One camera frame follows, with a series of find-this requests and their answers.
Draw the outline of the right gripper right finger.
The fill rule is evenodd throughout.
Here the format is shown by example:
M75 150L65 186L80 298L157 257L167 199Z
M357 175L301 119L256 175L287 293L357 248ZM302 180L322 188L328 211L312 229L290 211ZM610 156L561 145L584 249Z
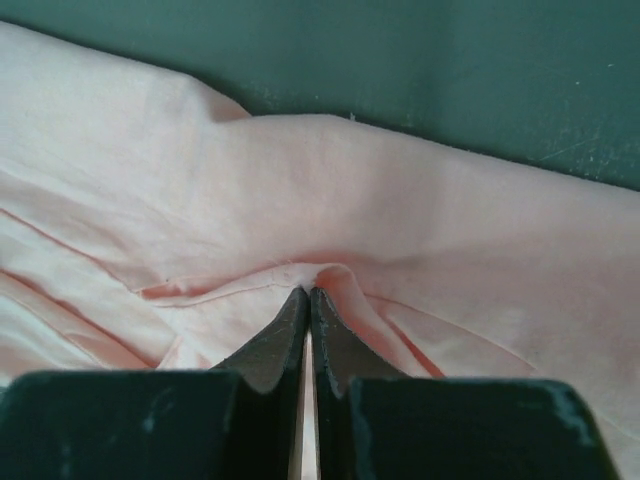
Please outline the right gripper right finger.
M615 479L594 417L569 385L417 378L372 350L325 290L310 296L323 479Z

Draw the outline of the pink t shirt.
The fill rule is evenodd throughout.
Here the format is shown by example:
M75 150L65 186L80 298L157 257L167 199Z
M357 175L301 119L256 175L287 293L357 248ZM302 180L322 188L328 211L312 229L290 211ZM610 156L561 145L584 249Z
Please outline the pink t shirt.
M296 286L412 375L547 377L639 475L637 193L1 27L1 380L214 366Z

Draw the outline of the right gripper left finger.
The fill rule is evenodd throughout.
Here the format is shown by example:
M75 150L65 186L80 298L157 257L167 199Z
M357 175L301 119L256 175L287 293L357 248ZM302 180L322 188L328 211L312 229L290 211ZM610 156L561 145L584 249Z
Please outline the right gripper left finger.
M210 369L40 371L1 395L5 479L297 479L308 296Z

